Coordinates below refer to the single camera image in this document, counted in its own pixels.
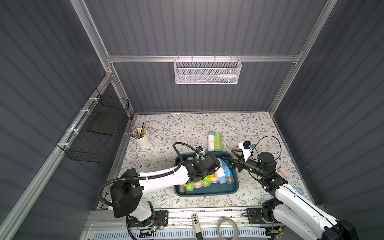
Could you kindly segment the pink trash bag roll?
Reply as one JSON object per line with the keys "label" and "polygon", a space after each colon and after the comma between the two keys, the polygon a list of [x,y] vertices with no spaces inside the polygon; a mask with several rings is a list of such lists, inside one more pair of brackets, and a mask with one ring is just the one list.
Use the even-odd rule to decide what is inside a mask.
{"label": "pink trash bag roll", "polygon": [[211,184],[215,184],[219,182],[219,178],[216,175],[210,175],[208,176],[208,179],[210,180]]}
{"label": "pink trash bag roll", "polygon": [[195,188],[195,189],[199,189],[199,188],[202,188],[202,187],[203,187],[202,182],[194,183],[194,188]]}

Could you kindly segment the pale green trash bag roll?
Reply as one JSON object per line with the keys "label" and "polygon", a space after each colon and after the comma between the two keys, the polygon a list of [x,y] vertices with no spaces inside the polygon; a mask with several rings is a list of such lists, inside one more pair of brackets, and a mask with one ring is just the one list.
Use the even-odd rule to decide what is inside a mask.
{"label": "pale green trash bag roll", "polygon": [[205,178],[205,179],[203,179],[203,180],[201,181],[201,183],[202,183],[202,187],[208,187],[208,186],[211,185],[211,180],[208,179],[208,178]]}

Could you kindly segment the yellow trash bag roll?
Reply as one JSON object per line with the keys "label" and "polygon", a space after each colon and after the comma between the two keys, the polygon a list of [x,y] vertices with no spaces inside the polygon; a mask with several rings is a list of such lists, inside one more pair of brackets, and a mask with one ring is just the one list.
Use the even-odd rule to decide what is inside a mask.
{"label": "yellow trash bag roll", "polygon": [[214,180],[216,178],[216,175],[209,175],[209,176],[207,176],[207,178],[211,181],[211,180]]}

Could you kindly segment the grey trash bag roll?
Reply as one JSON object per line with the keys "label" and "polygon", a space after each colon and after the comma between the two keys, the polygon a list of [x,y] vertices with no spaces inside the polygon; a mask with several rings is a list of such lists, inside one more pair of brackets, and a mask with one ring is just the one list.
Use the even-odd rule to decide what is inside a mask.
{"label": "grey trash bag roll", "polygon": [[186,187],[180,185],[179,188],[178,188],[178,193],[179,193],[180,195],[185,195],[186,192],[187,192]]}

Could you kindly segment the light green trash bag roll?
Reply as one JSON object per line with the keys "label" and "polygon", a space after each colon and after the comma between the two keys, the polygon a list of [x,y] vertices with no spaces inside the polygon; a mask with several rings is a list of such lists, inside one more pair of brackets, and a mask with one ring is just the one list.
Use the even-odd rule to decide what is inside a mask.
{"label": "light green trash bag roll", "polygon": [[214,149],[215,152],[223,151],[222,135],[220,133],[215,133],[214,135]]}

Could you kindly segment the white blue trash bag roll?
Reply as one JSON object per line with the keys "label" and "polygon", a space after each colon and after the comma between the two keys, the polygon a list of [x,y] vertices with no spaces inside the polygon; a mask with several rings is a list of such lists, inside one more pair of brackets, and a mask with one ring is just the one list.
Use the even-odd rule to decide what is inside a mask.
{"label": "white blue trash bag roll", "polygon": [[215,151],[215,133],[208,132],[208,152]]}

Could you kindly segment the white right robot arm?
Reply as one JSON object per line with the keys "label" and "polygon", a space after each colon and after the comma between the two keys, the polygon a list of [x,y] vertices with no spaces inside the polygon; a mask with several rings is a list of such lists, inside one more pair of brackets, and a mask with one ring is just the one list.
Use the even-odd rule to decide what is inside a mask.
{"label": "white right robot arm", "polygon": [[257,176],[257,181],[272,199],[262,205],[261,216],[267,223],[279,222],[290,228],[304,240],[357,240],[355,227],[347,220],[338,220],[326,213],[305,197],[298,188],[276,171],[272,154],[262,152],[256,160],[250,150],[243,150],[235,158],[224,158],[233,172],[248,171]]}

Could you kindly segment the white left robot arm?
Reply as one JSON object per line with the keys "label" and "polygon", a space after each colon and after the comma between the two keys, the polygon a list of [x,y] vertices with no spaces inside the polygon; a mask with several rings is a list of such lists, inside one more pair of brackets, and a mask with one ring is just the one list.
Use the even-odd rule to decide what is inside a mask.
{"label": "white left robot arm", "polygon": [[[193,150],[202,158],[185,161],[177,149],[178,145]],[[124,176],[109,180],[99,188],[99,201],[113,208],[115,218],[133,216],[139,222],[145,222],[155,217],[152,204],[143,199],[145,195],[171,186],[197,183],[221,167],[213,154],[205,155],[186,143],[175,142],[173,148],[179,157],[177,166],[151,173],[129,169]]]}

